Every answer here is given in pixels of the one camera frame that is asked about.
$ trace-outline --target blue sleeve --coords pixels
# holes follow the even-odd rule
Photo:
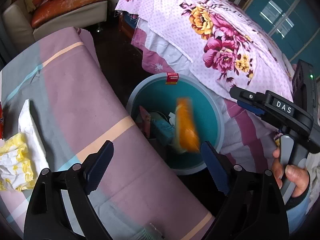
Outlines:
[[[309,186],[309,190],[305,199],[298,206],[287,210],[290,234],[293,233],[295,230],[297,230],[302,225],[302,223],[306,218],[306,210],[310,202],[309,200],[310,189],[311,189],[311,186]]]

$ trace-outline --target black wrist strap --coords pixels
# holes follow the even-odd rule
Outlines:
[[[308,175],[309,175],[309,183],[308,183],[307,189],[299,197],[290,197],[285,205],[286,210],[289,210],[298,206],[306,198],[309,191],[309,187],[310,187],[310,174],[308,173]]]

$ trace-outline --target sticker on trash can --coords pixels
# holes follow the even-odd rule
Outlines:
[[[167,73],[166,85],[176,85],[179,79],[178,73]]]

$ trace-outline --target teal trash can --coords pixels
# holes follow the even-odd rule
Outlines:
[[[224,122],[209,90],[199,81],[179,75],[176,85],[166,85],[167,74],[160,73],[146,78],[132,92],[126,109],[135,120],[139,106],[147,111],[160,111],[166,116],[175,113],[176,100],[188,97],[192,101],[193,117],[200,143],[210,141],[217,152],[224,138]],[[167,154],[166,163],[177,175],[189,175],[203,170],[206,165],[201,154]]]

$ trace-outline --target hand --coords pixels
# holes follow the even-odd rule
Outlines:
[[[272,163],[271,171],[276,178],[279,188],[281,188],[281,177],[284,173],[284,168],[279,161],[280,149],[277,148],[272,155],[275,159]],[[296,184],[296,187],[291,195],[292,197],[299,197],[305,192],[309,184],[309,173],[305,169],[301,169],[294,165],[287,165],[285,168],[285,175],[291,182]]]

